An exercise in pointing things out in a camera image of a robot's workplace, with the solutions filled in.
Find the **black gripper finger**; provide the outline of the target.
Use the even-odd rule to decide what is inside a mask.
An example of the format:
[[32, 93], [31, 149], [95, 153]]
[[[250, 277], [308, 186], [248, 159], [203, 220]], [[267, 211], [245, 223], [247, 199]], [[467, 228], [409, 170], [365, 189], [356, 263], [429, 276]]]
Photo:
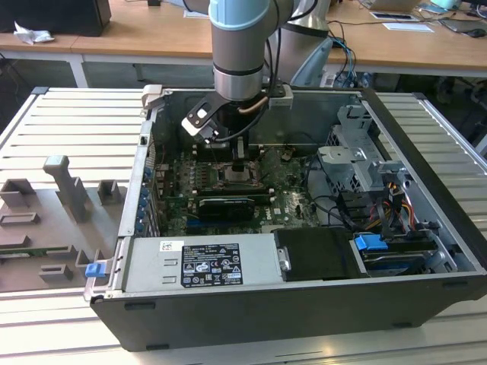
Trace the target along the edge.
[[231, 141], [232, 170], [243, 172], [249, 160], [248, 137], [240, 136]]

